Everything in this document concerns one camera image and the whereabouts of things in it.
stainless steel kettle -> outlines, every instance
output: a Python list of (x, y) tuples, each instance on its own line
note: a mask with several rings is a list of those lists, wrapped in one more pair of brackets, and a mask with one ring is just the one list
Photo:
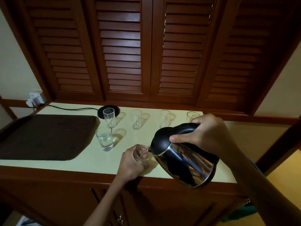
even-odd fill
[(171, 177), (189, 187), (210, 182), (219, 158), (190, 143), (171, 143), (169, 137), (193, 132), (198, 126), (195, 123), (185, 123), (161, 128), (156, 131), (148, 150)]

empty glass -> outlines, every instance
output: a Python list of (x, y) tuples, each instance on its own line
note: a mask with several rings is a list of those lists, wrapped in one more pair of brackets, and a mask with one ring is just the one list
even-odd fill
[(200, 114), (196, 113), (196, 112), (188, 112), (187, 113), (187, 117), (186, 117), (186, 123), (190, 123), (192, 119), (199, 117)]
[(159, 128), (169, 126), (171, 112), (168, 110), (161, 110), (159, 114)]
[(101, 126), (96, 130), (95, 133), (98, 141), (102, 149), (105, 152), (108, 152), (113, 149), (113, 136), (112, 136), (112, 129), (109, 126)]
[(103, 116), (109, 127), (111, 127), (111, 128), (116, 127), (115, 110), (113, 108), (104, 109)]
[(148, 152), (148, 147), (144, 145), (138, 145), (133, 151), (134, 159), (137, 162), (142, 162), (150, 158), (150, 153)]
[(135, 109), (131, 111), (131, 119), (132, 119), (132, 127), (135, 130), (138, 130), (141, 128), (141, 122), (142, 122), (142, 112), (139, 109)]

right hand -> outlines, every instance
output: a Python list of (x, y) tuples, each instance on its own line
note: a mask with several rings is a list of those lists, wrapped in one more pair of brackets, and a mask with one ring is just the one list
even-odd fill
[(239, 152), (239, 148), (221, 118), (206, 114), (194, 118), (191, 122), (200, 125), (191, 133), (173, 135), (169, 137), (169, 140), (173, 143), (197, 145), (206, 152), (217, 155), (223, 161), (227, 161), (235, 152)]

louvered cabinet door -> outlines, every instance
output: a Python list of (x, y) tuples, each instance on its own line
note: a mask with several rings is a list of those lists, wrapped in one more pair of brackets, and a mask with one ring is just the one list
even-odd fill
[(198, 106), (249, 113), (280, 62), (297, 0), (236, 0), (226, 7)]
[(216, 0), (154, 0), (151, 101), (195, 104)]
[(149, 101), (152, 0), (86, 0), (107, 99)]
[(8, 0), (55, 99), (103, 101), (79, 0)]

brown tray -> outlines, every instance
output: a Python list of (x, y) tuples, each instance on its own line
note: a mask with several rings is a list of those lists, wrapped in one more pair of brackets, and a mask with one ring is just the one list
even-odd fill
[(42, 115), (23, 117), (0, 131), (0, 159), (71, 160), (91, 141), (95, 116)]

